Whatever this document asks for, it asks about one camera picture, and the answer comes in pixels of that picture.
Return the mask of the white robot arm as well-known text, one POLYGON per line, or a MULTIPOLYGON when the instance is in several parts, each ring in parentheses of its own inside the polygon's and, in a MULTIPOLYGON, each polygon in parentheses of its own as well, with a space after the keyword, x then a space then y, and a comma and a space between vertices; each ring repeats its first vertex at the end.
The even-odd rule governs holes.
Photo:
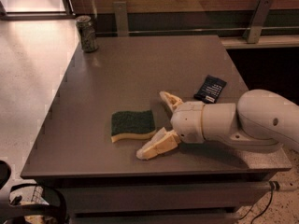
POLYGON ((283 146, 299 151, 299 106, 265 90, 245 92, 236 104, 184 102, 162 91, 172 117, 170 131, 161 129, 136 152, 149 160, 180 143, 218 141, 250 152, 271 153, 283 146))

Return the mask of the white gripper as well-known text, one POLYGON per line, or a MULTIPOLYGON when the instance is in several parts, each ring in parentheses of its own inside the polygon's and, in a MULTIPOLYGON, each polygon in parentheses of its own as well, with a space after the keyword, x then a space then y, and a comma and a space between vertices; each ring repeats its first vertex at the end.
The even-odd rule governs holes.
POLYGON ((202 144, 205 139, 202 129, 203 102, 186 102, 167 91, 160 91, 159 95, 173 112, 170 120, 174 130, 166 128, 159 130, 142 148, 136 152, 140 160, 150 160, 178 147, 182 142, 186 144, 202 144))

